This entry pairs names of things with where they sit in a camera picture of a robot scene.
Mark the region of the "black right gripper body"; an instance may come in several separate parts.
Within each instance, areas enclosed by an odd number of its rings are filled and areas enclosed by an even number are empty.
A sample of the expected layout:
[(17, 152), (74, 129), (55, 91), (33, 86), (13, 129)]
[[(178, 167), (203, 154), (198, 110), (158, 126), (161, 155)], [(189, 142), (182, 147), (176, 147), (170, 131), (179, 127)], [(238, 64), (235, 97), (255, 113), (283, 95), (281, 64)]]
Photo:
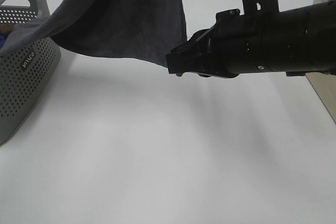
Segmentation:
[(228, 70), (228, 62), (251, 50), (251, 40), (260, 32), (257, 18), (241, 15), (238, 9), (217, 13), (211, 28), (197, 31), (166, 55), (168, 72), (179, 77), (185, 73), (205, 78), (238, 76)]

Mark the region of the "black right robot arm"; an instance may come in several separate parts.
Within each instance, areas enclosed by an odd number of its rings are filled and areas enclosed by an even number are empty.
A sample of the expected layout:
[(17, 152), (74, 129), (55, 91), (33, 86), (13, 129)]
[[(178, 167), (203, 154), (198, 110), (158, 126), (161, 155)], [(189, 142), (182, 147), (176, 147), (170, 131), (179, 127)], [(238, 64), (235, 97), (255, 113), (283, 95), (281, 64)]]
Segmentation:
[(335, 1), (252, 16), (220, 12), (211, 28), (173, 49), (166, 62), (171, 74), (202, 77), (335, 74)]

